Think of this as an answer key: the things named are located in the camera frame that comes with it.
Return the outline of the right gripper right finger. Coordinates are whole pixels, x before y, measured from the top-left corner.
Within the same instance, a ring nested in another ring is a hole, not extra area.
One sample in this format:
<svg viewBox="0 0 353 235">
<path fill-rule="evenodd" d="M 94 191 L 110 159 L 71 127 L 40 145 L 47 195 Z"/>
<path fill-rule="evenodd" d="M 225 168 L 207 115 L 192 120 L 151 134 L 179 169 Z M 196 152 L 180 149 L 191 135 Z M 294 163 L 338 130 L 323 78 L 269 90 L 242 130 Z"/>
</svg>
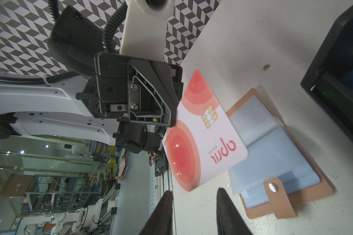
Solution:
<svg viewBox="0 0 353 235">
<path fill-rule="evenodd" d="M 224 188 L 217 191 L 216 219 L 219 235 L 252 235 Z"/>
</svg>

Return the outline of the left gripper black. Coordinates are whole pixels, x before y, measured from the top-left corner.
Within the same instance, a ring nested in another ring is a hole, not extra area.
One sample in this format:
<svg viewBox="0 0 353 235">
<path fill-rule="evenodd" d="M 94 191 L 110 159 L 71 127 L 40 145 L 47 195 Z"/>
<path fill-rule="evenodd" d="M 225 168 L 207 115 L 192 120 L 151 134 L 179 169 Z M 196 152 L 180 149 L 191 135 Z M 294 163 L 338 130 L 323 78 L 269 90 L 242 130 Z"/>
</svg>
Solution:
<svg viewBox="0 0 353 235">
<path fill-rule="evenodd" d="M 179 65 L 99 52 L 96 76 L 89 79 L 81 100 L 94 117 L 173 127 L 181 100 L 183 69 Z"/>
</svg>

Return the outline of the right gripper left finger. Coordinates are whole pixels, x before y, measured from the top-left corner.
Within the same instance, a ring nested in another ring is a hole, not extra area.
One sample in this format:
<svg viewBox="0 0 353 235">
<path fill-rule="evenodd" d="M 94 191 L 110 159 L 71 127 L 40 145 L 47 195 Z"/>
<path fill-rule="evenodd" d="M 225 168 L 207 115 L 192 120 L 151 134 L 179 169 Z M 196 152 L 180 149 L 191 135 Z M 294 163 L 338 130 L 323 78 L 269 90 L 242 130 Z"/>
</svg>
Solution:
<svg viewBox="0 0 353 235">
<path fill-rule="evenodd" d="M 166 191 L 139 235 L 171 235 L 173 232 L 173 193 Z"/>
</svg>

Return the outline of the white red circle card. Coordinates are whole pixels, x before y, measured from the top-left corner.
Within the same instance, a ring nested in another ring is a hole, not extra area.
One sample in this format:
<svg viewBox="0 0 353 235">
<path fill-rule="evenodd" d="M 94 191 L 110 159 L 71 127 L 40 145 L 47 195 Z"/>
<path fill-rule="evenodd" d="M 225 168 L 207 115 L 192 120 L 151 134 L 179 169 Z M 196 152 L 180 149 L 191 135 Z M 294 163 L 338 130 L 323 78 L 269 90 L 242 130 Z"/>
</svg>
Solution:
<svg viewBox="0 0 353 235">
<path fill-rule="evenodd" d="M 162 144 L 176 188 L 184 196 L 244 161 L 248 148 L 206 82 L 195 70 Z"/>
</svg>

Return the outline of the tan leather card holder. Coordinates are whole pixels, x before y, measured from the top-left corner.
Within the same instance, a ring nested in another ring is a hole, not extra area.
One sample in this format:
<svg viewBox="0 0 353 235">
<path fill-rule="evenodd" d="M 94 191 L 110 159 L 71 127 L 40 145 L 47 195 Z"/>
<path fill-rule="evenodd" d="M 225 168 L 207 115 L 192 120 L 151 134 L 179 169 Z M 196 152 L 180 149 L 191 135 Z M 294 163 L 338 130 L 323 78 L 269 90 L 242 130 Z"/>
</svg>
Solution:
<svg viewBox="0 0 353 235">
<path fill-rule="evenodd" d="M 249 90 L 227 115 L 249 151 L 228 170 L 232 193 L 248 218 L 293 218 L 296 206 L 333 195 L 327 178 L 257 90 Z"/>
</svg>

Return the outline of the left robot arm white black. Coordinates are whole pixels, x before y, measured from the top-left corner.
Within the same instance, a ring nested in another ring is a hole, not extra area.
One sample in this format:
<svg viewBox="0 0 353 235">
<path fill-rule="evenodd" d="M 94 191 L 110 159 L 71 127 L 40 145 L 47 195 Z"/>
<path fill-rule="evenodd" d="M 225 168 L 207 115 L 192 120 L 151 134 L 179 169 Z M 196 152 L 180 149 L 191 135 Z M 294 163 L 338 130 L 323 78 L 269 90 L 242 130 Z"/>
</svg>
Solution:
<svg viewBox="0 0 353 235">
<path fill-rule="evenodd" d="M 182 68 L 163 61 L 174 1 L 124 1 L 104 29 L 72 6 L 48 1 L 49 52 L 68 71 L 52 76 L 0 72 L 0 139 L 61 135 L 157 152 L 148 125 L 176 124 Z"/>
</svg>

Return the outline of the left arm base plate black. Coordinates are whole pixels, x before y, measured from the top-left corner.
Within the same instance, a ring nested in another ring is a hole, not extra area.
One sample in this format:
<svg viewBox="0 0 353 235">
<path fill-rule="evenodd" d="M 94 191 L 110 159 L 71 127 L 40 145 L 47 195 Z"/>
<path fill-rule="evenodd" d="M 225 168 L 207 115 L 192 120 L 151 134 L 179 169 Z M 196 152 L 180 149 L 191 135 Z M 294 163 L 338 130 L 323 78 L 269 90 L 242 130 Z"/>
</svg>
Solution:
<svg viewBox="0 0 353 235">
<path fill-rule="evenodd" d="M 155 153 L 149 152 L 148 158 L 155 177 L 161 176 L 168 169 L 168 160 L 164 150 Z"/>
</svg>

